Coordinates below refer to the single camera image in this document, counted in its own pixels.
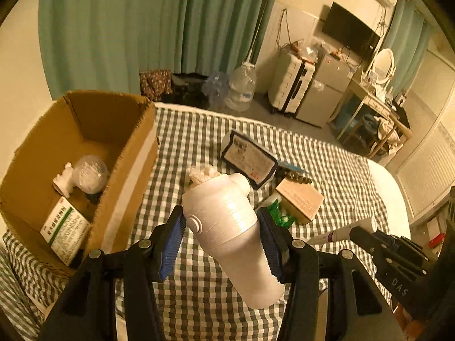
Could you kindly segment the white plastic bottle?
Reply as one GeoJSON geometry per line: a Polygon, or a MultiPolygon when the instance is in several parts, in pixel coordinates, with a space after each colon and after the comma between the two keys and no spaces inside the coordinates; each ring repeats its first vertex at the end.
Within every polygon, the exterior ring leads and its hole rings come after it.
{"type": "Polygon", "coordinates": [[[269,268],[249,192],[245,176],[222,174],[183,194],[183,215],[200,247],[218,262],[246,305],[264,309],[282,298],[285,287],[269,268]]]}

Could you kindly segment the white ceramic figurine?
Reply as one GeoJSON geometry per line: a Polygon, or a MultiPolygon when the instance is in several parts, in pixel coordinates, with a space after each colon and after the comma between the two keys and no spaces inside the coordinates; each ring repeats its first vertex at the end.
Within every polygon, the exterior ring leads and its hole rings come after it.
{"type": "Polygon", "coordinates": [[[74,168],[72,163],[66,163],[61,174],[58,174],[53,180],[52,185],[56,192],[66,199],[73,193],[75,183],[73,181],[74,168]]]}

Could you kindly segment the green white packet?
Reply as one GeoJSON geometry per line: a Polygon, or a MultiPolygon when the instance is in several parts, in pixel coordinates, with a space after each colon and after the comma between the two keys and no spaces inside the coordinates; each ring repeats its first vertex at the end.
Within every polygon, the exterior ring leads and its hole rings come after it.
{"type": "Polygon", "coordinates": [[[272,216],[274,223],[277,226],[290,229],[295,222],[295,217],[290,215],[287,210],[282,206],[282,197],[279,193],[273,192],[268,198],[263,200],[257,207],[256,212],[265,207],[269,214],[272,216]]]}

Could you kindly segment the clear floss pick jar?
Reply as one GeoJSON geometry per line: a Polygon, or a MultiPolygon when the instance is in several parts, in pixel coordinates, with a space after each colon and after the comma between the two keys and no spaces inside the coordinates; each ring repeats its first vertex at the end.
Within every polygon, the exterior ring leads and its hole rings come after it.
{"type": "Polygon", "coordinates": [[[83,156],[73,168],[73,181],[86,194],[101,192],[108,182],[109,170],[96,155],[83,156]]]}

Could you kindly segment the green white medicine box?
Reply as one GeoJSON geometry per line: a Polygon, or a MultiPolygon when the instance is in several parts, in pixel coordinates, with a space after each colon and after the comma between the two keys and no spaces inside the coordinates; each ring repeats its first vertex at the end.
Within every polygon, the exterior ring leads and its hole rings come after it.
{"type": "Polygon", "coordinates": [[[62,196],[42,225],[40,233],[58,258],[70,266],[90,228],[90,222],[62,196]]]}

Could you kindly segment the large clear water jug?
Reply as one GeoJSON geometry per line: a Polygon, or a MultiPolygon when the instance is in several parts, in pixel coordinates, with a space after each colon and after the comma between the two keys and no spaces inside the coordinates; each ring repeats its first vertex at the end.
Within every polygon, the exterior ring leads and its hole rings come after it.
{"type": "Polygon", "coordinates": [[[254,98],[256,81],[255,65],[243,62],[229,76],[226,106],[234,111],[246,111],[254,98]]]}

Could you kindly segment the oval vanity mirror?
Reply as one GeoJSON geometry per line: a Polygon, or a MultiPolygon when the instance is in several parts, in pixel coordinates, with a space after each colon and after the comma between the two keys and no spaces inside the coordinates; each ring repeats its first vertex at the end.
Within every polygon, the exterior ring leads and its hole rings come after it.
{"type": "Polygon", "coordinates": [[[375,56],[371,65],[371,72],[376,75],[376,84],[385,85],[394,76],[396,63],[391,49],[381,49],[375,56]]]}

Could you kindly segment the floral patterned bag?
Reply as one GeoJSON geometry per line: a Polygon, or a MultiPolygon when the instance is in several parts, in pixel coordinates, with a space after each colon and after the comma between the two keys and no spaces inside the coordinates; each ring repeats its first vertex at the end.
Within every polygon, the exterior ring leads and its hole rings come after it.
{"type": "Polygon", "coordinates": [[[162,101],[166,95],[172,93],[172,72],[168,69],[141,72],[140,92],[151,101],[162,101]]]}

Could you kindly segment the black wall television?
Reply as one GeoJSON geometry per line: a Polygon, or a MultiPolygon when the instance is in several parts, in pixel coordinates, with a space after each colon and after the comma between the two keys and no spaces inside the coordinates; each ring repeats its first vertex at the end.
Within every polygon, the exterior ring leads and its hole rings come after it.
{"type": "Polygon", "coordinates": [[[333,2],[322,27],[322,33],[335,39],[369,63],[379,43],[379,35],[341,5],[333,2]]]}

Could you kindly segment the white desk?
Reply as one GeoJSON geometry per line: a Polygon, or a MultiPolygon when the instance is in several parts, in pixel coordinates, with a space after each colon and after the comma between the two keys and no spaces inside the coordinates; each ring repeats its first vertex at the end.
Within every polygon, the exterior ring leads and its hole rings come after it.
{"type": "Polygon", "coordinates": [[[336,138],[337,140],[341,139],[341,137],[345,134],[346,130],[355,120],[356,116],[365,106],[368,107],[370,110],[378,113],[382,118],[385,118],[393,123],[392,130],[388,132],[386,137],[382,139],[381,142],[378,143],[376,147],[368,154],[368,158],[372,158],[374,155],[376,155],[379,149],[388,141],[388,139],[392,135],[392,132],[396,129],[398,129],[403,134],[403,140],[401,141],[402,144],[404,144],[408,139],[411,139],[413,137],[414,135],[413,131],[409,127],[408,123],[403,122],[404,118],[400,116],[400,113],[394,110],[391,105],[388,105],[387,103],[378,99],[374,94],[369,92],[365,86],[363,86],[360,82],[356,81],[354,78],[352,78],[351,81],[349,82],[345,93],[343,94],[341,100],[339,101],[339,104],[337,105],[336,110],[332,114],[331,120],[336,119],[341,108],[344,106],[345,103],[347,103],[351,99],[352,95],[360,99],[360,103],[357,106],[354,113],[352,113],[352,115],[350,116],[349,120],[347,121],[347,124],[338,134],[336,138]]]}

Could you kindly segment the cardboard box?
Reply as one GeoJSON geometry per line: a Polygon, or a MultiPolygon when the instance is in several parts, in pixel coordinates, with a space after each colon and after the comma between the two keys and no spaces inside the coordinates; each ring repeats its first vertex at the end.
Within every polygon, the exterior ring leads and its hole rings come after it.
{"type": "Polygon", "coordinates": [[[67,92],[16,150],[1,215],[39,262],[69,277],[77,254],[127,247],[158,149],[148,98],[67,92]]]}

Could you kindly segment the grey mini fridge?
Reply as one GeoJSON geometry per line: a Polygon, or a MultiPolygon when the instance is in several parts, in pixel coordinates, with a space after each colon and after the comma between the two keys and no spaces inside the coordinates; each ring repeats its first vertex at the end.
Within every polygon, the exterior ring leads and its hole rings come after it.
{"type": "Polygon", "coordinates": [[[319,58],[296,119],[322,128],[334,113],[349,82],[350,68],[330,54],[319,58]]]}

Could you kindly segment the green curtain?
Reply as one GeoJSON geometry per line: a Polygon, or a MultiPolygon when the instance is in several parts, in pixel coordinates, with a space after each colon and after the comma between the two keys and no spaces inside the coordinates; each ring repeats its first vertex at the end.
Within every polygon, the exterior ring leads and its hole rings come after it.
{"type": "Polygon", "coordinates": [[[274,0],[39,0],[52,98],[69,90],[140,92],[140,73],[232,72],[255,62],[274,0]]]}

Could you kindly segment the blue foil packet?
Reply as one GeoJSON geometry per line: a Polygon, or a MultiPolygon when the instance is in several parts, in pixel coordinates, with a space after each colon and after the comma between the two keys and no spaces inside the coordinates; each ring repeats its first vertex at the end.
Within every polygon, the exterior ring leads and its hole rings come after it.
{"type": "Polygon", "coordinates": [[[290,163],[283,162],[283,161],[280,161],[278,163],[277,170],[281,170],[281,171],[285,171],[285,172],[296,172],[299,174],[309,174],[309,172],[306,171],[305,169],[303,169],[297,165],[292,165],[290,163]]]}

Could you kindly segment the blue water jug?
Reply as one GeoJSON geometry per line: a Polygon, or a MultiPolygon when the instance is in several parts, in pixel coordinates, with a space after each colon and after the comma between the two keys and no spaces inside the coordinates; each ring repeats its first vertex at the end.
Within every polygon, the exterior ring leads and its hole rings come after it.
{"type": "Polygon", "coordinates": [[[220,112],[225,107],[225,98],[229,94],[229,76],[223,72],[215,72],[202,85],[202,92],[208,97],[210,107],[220,112]]]}

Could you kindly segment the silver foil pouch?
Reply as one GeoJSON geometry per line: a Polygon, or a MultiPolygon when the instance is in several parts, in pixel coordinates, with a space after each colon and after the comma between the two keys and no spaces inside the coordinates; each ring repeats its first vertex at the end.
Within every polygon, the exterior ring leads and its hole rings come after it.
{"type": "Polygon", "coordinates": [[[220,157],[244,175],[256,190],[268,183],[278,168],[278,159],[272,152],[236,129],[223,137],[220,157]]]}

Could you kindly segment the tan medicine box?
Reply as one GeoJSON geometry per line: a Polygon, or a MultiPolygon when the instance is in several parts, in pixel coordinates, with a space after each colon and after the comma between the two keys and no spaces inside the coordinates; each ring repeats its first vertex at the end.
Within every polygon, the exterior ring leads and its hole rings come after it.
{"type": "Polygon", "coordinates": [[[282,198],[281,205],[300,225],[313,221],[325,197],[311,184],[283,179],[275,192],[282,198]]]}

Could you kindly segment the white suitcase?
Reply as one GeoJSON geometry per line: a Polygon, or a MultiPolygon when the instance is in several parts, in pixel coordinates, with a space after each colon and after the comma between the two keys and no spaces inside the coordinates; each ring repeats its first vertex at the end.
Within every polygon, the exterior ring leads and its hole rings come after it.
{"type": "Polygon", "coordinates": [[[295,114],[315,72],[315,65],[282,52],[268,89],[268,100],[274,110],[295,114]]]}

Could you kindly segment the white tissue pack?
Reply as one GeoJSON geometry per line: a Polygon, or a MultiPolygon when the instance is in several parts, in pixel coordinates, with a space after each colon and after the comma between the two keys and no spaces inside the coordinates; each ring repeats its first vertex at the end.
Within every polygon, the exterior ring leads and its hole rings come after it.
{"type": "Polygon", "coordinates": [[[198,186],[221,175],[211,164],[192,165],[188,168],[187,174],[191,184],[194,186],[198,186]]]}

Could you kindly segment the white toothpaste tube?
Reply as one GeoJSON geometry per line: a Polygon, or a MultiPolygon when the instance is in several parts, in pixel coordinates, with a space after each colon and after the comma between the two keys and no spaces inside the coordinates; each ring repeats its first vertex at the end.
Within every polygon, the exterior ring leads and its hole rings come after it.
{"type": "Polygon", "coordinates": [[[339,242],[342,240],[349,240],[349,233],[351,230],[357,226],[362,227],[369,233],[374,233],[377,230],[377,222],[374,217],[366,218],[366,219],[361,219],[358,221],[355,221],[354,223],[350,223],[347,226],[343,226],[339,229],[335,229],[330,232],[325,232],[323,234],[320,234],[318,236],[313,236],[309,238],[306,242],[309,245],[324,245],[326,243],[330,242],[339,242]]]}

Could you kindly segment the wooden chair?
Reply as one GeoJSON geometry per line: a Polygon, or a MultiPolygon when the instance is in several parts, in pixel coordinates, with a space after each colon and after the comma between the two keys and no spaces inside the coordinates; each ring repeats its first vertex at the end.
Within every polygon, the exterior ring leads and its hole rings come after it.
{"type": "Polygon", "coordinates": [[[411,128],[402,123],[397,115],[391,113],[388,118],[374,116],[374,119],[378,123],[376,130],[378,141],[374,143],[374,147],[367,154],[368,159],[374,157],[385,145],[387,145],[387,154],[397,153],[406,140],[413,137],[411,128]]]}

